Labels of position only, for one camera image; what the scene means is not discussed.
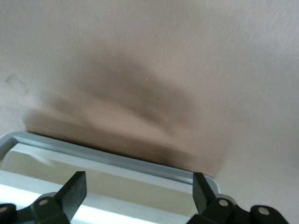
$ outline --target white wall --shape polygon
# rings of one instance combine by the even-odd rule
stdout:
[[[0,2],[0,131],[210,174],[298,223],[297,1]]]

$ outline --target screw head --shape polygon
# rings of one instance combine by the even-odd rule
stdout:
[[[38,204],[39,204],[39,205],[44,205],[44,204],[46,204],[46,203],[48,203],[48,200],[47,200],[47,199],[44,199],[44,200],[41,200]]]
[[[0,213],[1,212],[4,212],[4,211],[6,211],[7,210],[7,207],[2,207],[2,208],[0,208]]]
[[[219,204],[224,207],[228,206],[228,202],[224,199],[219,200]]]
[[[261,213],[262,215],[265,215],[265,216],[270,214],[269,210],[264,208],[264,207],[259,207],[258,212]]]

